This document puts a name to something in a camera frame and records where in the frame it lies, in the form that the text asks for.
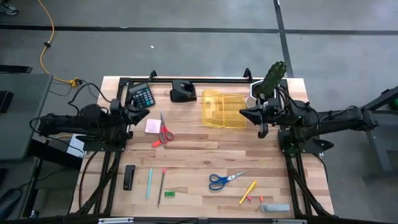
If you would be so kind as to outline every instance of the yellow pencil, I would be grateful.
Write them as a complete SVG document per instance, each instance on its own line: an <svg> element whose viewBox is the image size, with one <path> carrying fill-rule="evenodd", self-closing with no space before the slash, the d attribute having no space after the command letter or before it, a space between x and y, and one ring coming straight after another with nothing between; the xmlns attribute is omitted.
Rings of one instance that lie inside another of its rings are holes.
<svg viewBox="0 0 398 224"><path fill-rule="evenodd" d="M251 190L253 190L253 188L256 186L257 184L257 180L253 181L253 183L251 184L251 186L249 187L249 189L246 191L246 193L243 195L241 201L239 202L239 204L243 203L243 200L246 198L246 196L248 196L248 194L250 193Z"/></svg>

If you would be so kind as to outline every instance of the pen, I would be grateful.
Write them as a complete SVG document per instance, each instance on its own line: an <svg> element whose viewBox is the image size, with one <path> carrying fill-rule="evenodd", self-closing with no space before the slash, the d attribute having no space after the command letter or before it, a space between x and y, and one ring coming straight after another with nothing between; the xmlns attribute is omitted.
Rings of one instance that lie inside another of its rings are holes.
<svg viewBox="0 0 398 224"><path fill-rule="evenodd" d="M148 180L148 188L147 188L147 199L149 198L150 183L152 182L152 171L153 171L153 169L150 168L150 171L149 171L149 180Z"/></svg>
<svg viewBox="0 0 398 224"><path fill-rule="evenodd" d="M246 193L243 195L241 201L239 202L239 204L242 204L243 200L246 198L246 196L248 196L248 194L250 193L251 190L253 190L253 188L256 186L257 181L253 181L253 183L250 185L249 189L246 191Z"/></svg>
<svg viewBox="0 0 398 224"><path fill-rule="evenodd" d="M159 199L157 199L157 207L158 208L159 208L159 204L160 204L160 198L162 197L162 188L163 188L163 181L164 181L165 174L166 174L166 169L163 169L162 181L160 183Z"/></svg>

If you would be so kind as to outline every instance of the green eraser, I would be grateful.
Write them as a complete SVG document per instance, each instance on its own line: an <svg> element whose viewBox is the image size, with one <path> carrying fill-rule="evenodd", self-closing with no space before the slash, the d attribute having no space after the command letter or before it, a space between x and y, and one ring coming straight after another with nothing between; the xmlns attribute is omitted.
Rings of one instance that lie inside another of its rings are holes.
<svg viewBox="0 0 398 224"><path fill-rule="evenodd" d="M175 192L164 192L164 197L174 197Z"/></svg>

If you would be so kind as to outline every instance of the scissors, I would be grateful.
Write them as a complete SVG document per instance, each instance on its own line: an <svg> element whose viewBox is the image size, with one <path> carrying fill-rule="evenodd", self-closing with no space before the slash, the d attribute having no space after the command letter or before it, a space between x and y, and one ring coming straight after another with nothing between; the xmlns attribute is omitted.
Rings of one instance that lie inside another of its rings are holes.
<svg viewBox="0 0 398 224"><path fill-rule="evenodd" d="M210 179L210 184L209 188L210 190L221 190L224 188L225 184L228 183L229 181L242 176L246 171L238 172L237 174L231 175L229 177L220 177L217 174L211 174L209 179Z"/></svg>
<svg viewBox="0 0 398 224"><path fill-rule="evenodd" d="M159 132L159 141L156 141L152 144L152 147L159 146L161 144L166 144L168 141L174 139L174 134L171 133L164 124L164 116L163 111L160 111L160 132Z"/></svg>

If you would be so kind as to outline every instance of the teal pen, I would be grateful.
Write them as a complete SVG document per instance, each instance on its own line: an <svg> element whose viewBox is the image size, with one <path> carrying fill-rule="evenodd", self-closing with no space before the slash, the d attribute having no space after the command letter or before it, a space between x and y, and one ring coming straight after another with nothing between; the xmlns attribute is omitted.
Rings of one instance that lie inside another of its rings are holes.
<svg viewBox="0 0 398 224"><path fill-rule="evenodd" d="M152 171L153 171L153 169L150 168L150 171L149 171L149 180L148 180L148 189L147 189L147 199L149 198L150 183L152 182Z"/></svg>

